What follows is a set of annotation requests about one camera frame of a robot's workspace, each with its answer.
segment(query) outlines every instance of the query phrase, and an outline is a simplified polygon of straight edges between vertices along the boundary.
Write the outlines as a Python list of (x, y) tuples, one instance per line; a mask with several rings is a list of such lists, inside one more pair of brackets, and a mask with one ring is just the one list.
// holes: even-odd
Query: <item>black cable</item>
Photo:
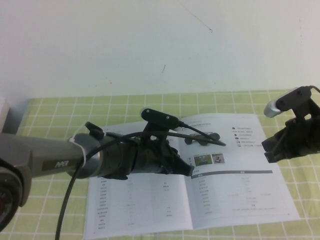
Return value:
[(183, 138), (183, 139), (192, 139), (195, 141), (202, 141), (205, 143), (209, 143), (209, 144), (215, 144), (215, 145), (219, 145), (219, 146), (225, 146), (226, 144), (223, 143), (222, 141), (216, 140), (212, 137), (209, 136), (210, 140), (205, 139), (205, 138), (200, 138), (200, 137), (196, 137), (196, 136), (190, 136), (190, 135), (186, 135), (186, 134), (180, 134), (180, 133), (175, 133), (175, 132), (165, 132), (165, 131), (138, 131), (138, 132), (134, 132), (134, 133), (130, 133), (124, 136), (121, 136), (119, 138), (116, 138), (112, 141), (109, 141), (103, 145), (101, 145), (100, 147), (98, 147), (97, 149), (91, 151), (88, 153), (87, 155), (87, 160), (90, 159), (91, 157), (93, 157), (95, 154), (97, 154), (98, 152), (100, 152), (101, 150), (109, 147), (110, 145), (119, 143), (119, 142), (124, 142), (130, 138), (133, 137), (150, 137), (150, 136), (155, 136), (155, 137), (163, 137), (163, 136), (172, 136), (172, 137), (177, 137), (177, 138)]
[(68, 204), (68, 200), (69, 200), (69, 196), (70, 196), (70, 193), (71, 193), (71, 190), (74, 186), (74, 183), (80, 173), (80, 169), (82, 168), (84, 164), (84, 160), (82, 159), (82, 161), (78, 164), (78, 166), (76, 167), (75, 171), (74, 171), (74, 174), (69, 182), (69, 186), (68, 188), (66, 189), (66, 192), (65, 192), (65, 195), (64, 195), (64, 199), (63, 199), (63, 202), (62, 202), (62, 205), (61, 205), (61, 210), (60, 210), (60, 214), (59, 214), (59, 218), (58, 218), (58, 222), (57, 222), (57, 225), (56, 225), (56, 231), (55, 231), (55, 240), (59, 240), (60, 239), (60, 233), (61, 233), (61, 227), (62, 227), (62, 222), (64, 220), (64, 216), (65, 216), (65, 211), (66, 211), (66, 208), (67, 208), (67, 204)]
[(320, 89), (317, 88), (316, 86), (310, 86), (310, 87), (313, 88), (313, 89), (315, 89), (315, 90), (317, 90), (317, 91), (320, 93)]
[[(184, 138), (184, 139), (192, 139), (195, 141), (202, 141), (202, 142), (206, 142), (209, 144), (215, 144), (215, 145), (219, 145), (219, 146), (225, 146), (226, 144), (219, 141), (219, 140), (208, 140), (208, 139), (202, 139), (196, 136), (190, 136), (190, 135), (185, 135), (185, 134), (180, 134), (180, 133), (175, 133), (175, 132), (165, 132), (165, 131), (139, 131), (139, 132), (134, 132), (134, 133), (130, 133), (127, 135), (123, 135), (121, 137), (118, 137), (112, 141), (109, 141), (103, 145), (101, 145), (100, 147), (96, 148), (95, 150), (89, 152), (85, 157), (86, 160), (88, 161), (90, 158), (92, 158), (95, 154), (97, 154), (98, 152), (100, 152), (101, 150), (116, 144), (116, 143), (120, 143), (120, 142), (125, 142), (126, 140), (133, 138), (133, 137), (151, 137), (151, 136), (155, 136), (155, 137), (163, 137), (163, 136), (172, 136), (172, 137), (177, 137), (177, 138)], [(68, 200), (69, 200), (69, 196), (71, 193), (71, 190), (74, 186), (74, 183), (76, 181), (76, 178), (79, 175), (80, 169), (82, 168), (84, 164), (84, 161), (82, 160), (79, 165), (76, 167), (76, 170), (74, 171), (74, 174), (70, 180), (69, 186), (65, 192), (64, 195), (64, 199), (61, 205), (61, 210), (60, 210), (60, 214), (59, 214), (59, 218), (58, 218), (58, 222), (57, 222), (57, 226), (56, 226), (56, 232), (55, 232), (55, 240), (59, 240), (60, 239), (60, 233), (61, 233), (61, 228), (62, 228), (62, 222), (64, 220), (64, 215), (65, 215), (65, 211), (67, 208), (67, 204), (68, 204)]]
[(187, 129), (190, 129), (190, 130), (192, 130), (192, 131), (195, 131), (196, 133), (201, 134), (202, 136), (204, 136), (204, 137), (206, 137), (206, 138), (208, 138), (208, 139), (210, 139), (210, 140), (212, 140), (212, 141), (214, 141), (214, 142), (218, 141), (218, 142), (222, 143), (221, 141), (214, 139), (213, 137), (211, 137), (210, 135), (204, 133), (203, 131), (200, 131), (200, 130), (192, 127), (192, 126), (189, 126), (188, 124), (185, 124), (183, 121), (180, 122), (180, 126), (181, 126), (181, 127), (184, 127), (184, 128), (187, 128)]

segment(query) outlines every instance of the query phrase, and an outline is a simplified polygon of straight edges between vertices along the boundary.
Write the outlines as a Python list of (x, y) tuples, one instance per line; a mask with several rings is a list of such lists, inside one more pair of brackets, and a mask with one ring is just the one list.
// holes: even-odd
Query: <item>white wall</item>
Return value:
[(317, 0), (0, 0), (11, 104), (319, 85), (319, 65)]

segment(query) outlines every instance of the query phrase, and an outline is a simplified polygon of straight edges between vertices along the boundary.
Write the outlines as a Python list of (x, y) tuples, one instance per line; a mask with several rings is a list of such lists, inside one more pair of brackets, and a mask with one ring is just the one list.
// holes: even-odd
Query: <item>open booklet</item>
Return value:
[[(182, 121), (218, 133), (226, 146), (168, 137), (181, 158), (195, 166), (191, 177), (136, 173), (128, 180), (90, 178), (85, 239), (300, 219), (278, 165), (264, 156), (266, 137), (257, 116), (210, 113)], [(146, 124), (104, 130), (129, 134)], [(195, 134), (186, 128), (177, 132)]]

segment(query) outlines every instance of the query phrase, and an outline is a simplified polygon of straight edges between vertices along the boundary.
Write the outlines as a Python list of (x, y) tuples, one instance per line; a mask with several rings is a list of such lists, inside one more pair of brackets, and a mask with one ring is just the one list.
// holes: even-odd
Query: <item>white band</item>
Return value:
[(77, 135), (77, 133), (79, 132), (79, 130), (82, 128), (83, 125), (86, 124), (87, 121), (84, 121), (83, 124), (81, 124), (81, 126), (74, 132), (73, 136), (69, 139), (69, 142), (73, 143), (74, 145), (78, 146), (81, 148), (82, 150), (82, 154), (83, 154), (83, 165), (82, 167), (84, 167), (86, 165), (87, 162), (87, 156), (86, 156), (86, 151), (84, 149), (83, 146), (81, 146), (80, 144), (75, 142), (75, 136)]

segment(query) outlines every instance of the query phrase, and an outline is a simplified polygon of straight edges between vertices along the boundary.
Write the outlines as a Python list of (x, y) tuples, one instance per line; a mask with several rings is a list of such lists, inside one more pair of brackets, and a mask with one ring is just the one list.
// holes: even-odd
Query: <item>table surface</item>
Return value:
[[(125, 95), (30, 99), (19, 135), (66, 140), (89, 120), (101, 127), (140, 121), (140, 109), (149, 106), (176, 116), (202, 113), (257, 114), (267, 137), (283, 128), (291, 112), (266, 118), (263, 110), (270, 99), (285, 90), (210, 92), (188, 94)], [(320, 104), (320, 96), (313, 98)], [(142, 236), (111, 237), (125, 240), (320, 240), (320, 155), (290, 161), (280, 169), (301, 220), (228, 226), (202, 230), (160, 232)], [(70, 177), (66, 173), (32, 180), (30, 196), (11, 223), (0, 233), (1, 240), (53, 240), (60, 207)], [(63, 220), (62, 240), (83, 239), (88, 179), (78, 179), (73, 187)]]

